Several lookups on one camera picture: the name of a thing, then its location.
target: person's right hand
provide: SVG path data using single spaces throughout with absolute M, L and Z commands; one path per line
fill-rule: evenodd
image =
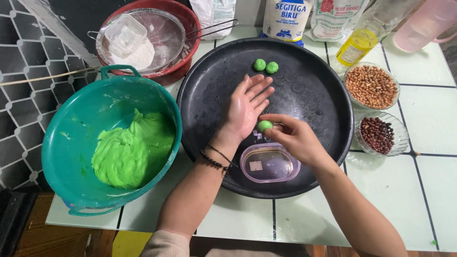
M 273 129 L 265 130 L 264 135 L 282 144 L 303 164 L 320 169 L 334 163 L 306 122 L 284 114 L 265 114 L 259 118 L 281 124 L 274 125 Z

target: red plastic basket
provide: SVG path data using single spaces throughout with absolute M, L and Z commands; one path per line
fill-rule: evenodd
M 135 1 L 133 3 L 130 3 L 128 5 L 123 6 L 119 10 L 115 11 L 113 14 L 111 14 L 104 22 L 103 25 L 105 25 L 111 18 L 113 18 L 116 15 L 119 15 L 123 12 L 133 10 L 133 9 L 138 9 L 138 8 L 155 8 L 163 11 L 167 11 L 174 15 L 176 18 L 178 18 L 179 21 L 181 21 L 182 25 L 184 26 L 184 29 L 186 30 L 186 33 L 195 31 L 195 30 L 200 30 L 202 27 L 200 26 L 200 22 L 198 21 L 197 16 L 185 5 L 178 3 L 174 0 L 139 0 Z M 199 37 L 202 35 L 202 32 L 199 31 L 197 34 L 191 33 L 186 35 L 187 39 L 194 38 L 194 37 Z M 143 77 L 152 79 L 155 82 L 161 84 L 162 86 L 168 86 L 170 84 L 173 84 L 180 80 L 191 68 L 192 64 L 192 56 L 194 55 L 195 51 L 198 48 L 198 45 L 200 44 L 200 38 L 197 38 L 195 40 L 189 41 L 191 44 L 191 49 L 189 54 L 173 65 L 170 68 L 164 68 L 156 73 L 152 73 L 150 75 L 143 75 Z M 100 63 L 103 66 L 106 66 L 107 64 L 103 62 L 103 60 L 100 58 L 100 56 L 97 54 L 98 59 L 100 60 Z M 112 71 L 116 75 L 129 75 L 128 73 L 122 72 L 120 70 L 113 70 Z

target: purple plastic container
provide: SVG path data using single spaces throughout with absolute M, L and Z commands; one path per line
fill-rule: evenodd
M 280 143 L 252 145 L 241 154 L 241 171 L 257 183 L 282 182 L 293 179 L 301 163 Z

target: bowl handle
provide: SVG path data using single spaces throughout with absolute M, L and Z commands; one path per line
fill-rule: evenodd
M 110 71 L 110 70 L 122 70 L 122 69 L 129 69 L 129 70 L 131 70 L 133 72 L 135 77 L 141 77 L 141 74 L 133 66 L 123 65 L 123 64 L 116 64 L 116 65 L 103 66 L 100 69 L 101 79 L 102 80 L 107 79 L 108 78 L 108 71 Z
M 107 214 L 107 213 L 110 213 L 114 210 L 117 210 L 119 209 L 121 206 L 115 206 L 109 210 L 106 210 L 106 211 L 102 211 L 102 212 L 80 212 L 81 210 L 85 209 L 86 207 L 82 207 L 82 206 L 73 206 L 69 211 L 68 211 L 68 214 L 70 215 L 75 215 L 75 216 L 84 216 L 84 217 L 89 217 L 89 216 L 96 216 L 96 215 L 102 215 L 102 214 Z

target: pink plastic pitcher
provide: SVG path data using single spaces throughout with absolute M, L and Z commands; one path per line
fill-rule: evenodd
M 393 37 L 404 51 L 415 52 L 430 42 L 446 42 L 457 35 L 436 39 L 457 23 L 457 0 L 427 0 Z

